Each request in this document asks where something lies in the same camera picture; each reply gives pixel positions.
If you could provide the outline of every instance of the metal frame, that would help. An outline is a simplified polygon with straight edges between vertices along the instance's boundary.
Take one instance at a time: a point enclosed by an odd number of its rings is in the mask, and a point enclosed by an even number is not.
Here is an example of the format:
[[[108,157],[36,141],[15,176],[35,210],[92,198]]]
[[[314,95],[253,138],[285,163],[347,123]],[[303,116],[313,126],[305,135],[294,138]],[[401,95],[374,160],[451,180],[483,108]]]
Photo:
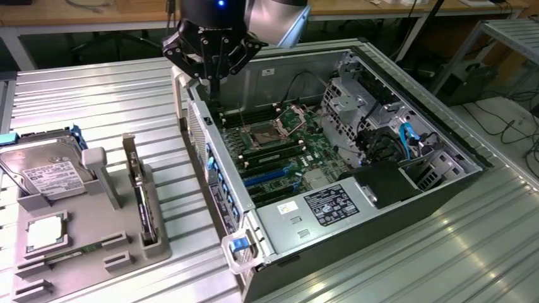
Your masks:
[[[514,19],[522,13],[523,9],[515,9],[509,18]],[[498,14],[499,10],[490,9],[485,11],[458,11],[458,12],[439,12],[437,16],[463,16],[463,15],[491,15]],[[311,16],[310,21],[335,21],[335,20],[361,20],[361,19],[389,19],[389,18],[406,18],[409,13],[377,13],[361,15],[326,15]],[[425,25],[429,12],[413,13],[411,17],[418,17],[418,21],[410,32],[405,46],[399,52],[397,60],[401,60],[415,40],[415,37]],[[79,33],[79,32],[108,32],[114,30],[144,30],[155,28],[166,28],[166,21],[142,21],[128,23],[99,23],[99,24],[78,24],[78,25],[48,25],[32,27],[0,27],[0,38],[10,50],[11,56],[18,63],[22,71],[31,71],[36,69],[36,64],[32,60],[31,54],[20,40],[22,35],[39,35],[44,33]]]
[[[438,76],[435,82],[433,83],[430,89],[433,94],[437,94],[442,89],[457,64],[465,59],[466,54],[483,33],[490,35],[497,41],[501,41],[514,51],[519,52],[531,61],[534,61],[534,63],[539,64],[538,22],[530,19],[481,21],[466,38],[463,45],[461,46],[454,58],[445,68],[443,73]],[[491,43],[490,47],[486,47],[486,49],[483,49],[483,51],[478,54],[478,60],[482,61],[485,59],[493,47],[494,43]]]

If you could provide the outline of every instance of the slotted aluminum surface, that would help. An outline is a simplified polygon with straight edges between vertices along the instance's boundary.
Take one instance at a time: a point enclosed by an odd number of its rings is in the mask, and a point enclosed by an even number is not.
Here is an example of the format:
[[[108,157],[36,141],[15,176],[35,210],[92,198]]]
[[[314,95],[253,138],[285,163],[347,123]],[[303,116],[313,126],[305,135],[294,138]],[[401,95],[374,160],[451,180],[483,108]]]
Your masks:
[[[531,19],[490,20],[481,28],[539,64],[539,22]]]
[[[497,167],[430,218],[261,302],[538,301],[539,197],[533,188],[537,185],[530,185],[529,176],[518,168],[509,167],[513,164],[503,155],[493,155],[483,146],[486,142],[475,138],[471,129],[375,48],[366,44],[362,49]],[[107,149],[111,170],[119,169],[124,161],[120,133],[136,134],[140,155],[155,169],[172,241],[170,260],[63,301],[76,298],[79,302],[108,302],[111,298],[123,298],[122,302],[241,302],[182,138],[174,128],[168,67],[164,59],[152,59],[20,74],[12,128],[24,131],[54,128],[60,126],[60,120],[78,117],[91,146]],[[106,112],[102,107],[107,107],[107,113],[92,114],[91,109]],[[14,192],[12,183],[4,178],[0,298],[6,301],[15,240],[10,231],[18,214]]]

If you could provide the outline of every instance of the hard drive label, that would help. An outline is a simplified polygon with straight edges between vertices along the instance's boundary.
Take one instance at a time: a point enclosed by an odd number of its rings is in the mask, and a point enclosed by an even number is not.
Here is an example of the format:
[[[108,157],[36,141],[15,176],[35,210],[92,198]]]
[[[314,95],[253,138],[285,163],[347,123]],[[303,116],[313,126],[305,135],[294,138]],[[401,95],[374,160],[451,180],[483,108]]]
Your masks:
[[[46,196],[84,187],[70,161],[23,170],[23,174]]]

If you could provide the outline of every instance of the blue pcie slot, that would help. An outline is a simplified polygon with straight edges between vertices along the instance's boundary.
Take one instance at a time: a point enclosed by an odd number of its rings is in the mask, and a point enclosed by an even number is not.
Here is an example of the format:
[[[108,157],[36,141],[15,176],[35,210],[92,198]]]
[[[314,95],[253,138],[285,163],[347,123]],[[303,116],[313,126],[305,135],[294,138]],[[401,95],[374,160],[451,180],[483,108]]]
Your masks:
[[[275,170],[259,177],[250,178],[249,180],[245,180],[243,184],[246,185],[246,187],[249,187],[261,184],[263,182],[279,179],[289,174],[291,166],[293,165],[287,166],[283,169]]]

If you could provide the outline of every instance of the wooden table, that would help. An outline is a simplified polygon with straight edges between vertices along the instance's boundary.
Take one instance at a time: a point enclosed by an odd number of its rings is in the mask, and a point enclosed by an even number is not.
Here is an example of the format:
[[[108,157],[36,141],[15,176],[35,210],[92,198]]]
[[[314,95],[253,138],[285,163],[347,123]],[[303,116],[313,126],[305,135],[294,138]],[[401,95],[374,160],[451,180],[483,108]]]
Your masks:
[[[398,59],[402,59],[410,45],[423,27],[426,17],[435,0],[427,5],[417,6],[411,14],[418,18]],[[513,14],[517,18],[527,4],[521,0],[510,0]],[[86,4],[103,3],[103,0],[86,0]],[[367,0],[310,0],[313,21],[359,20],[381,18],[405,18],[410,14],[410,6],[402,4],[379,5]],[[166,28],[166,13],[120,13],[115,6],[103,8],[103,13],[94,13],[75,8],[64,0],[35,0],[31,6],[0,6],[0,37],[22,70],[36,68],[32,58],[20,42],[22,35],[44,33],[107,32],[112,30],[140,30]],[[498,14],[498,6],[493,8],[471,8],[459,0],[446,0],[438,16]]]

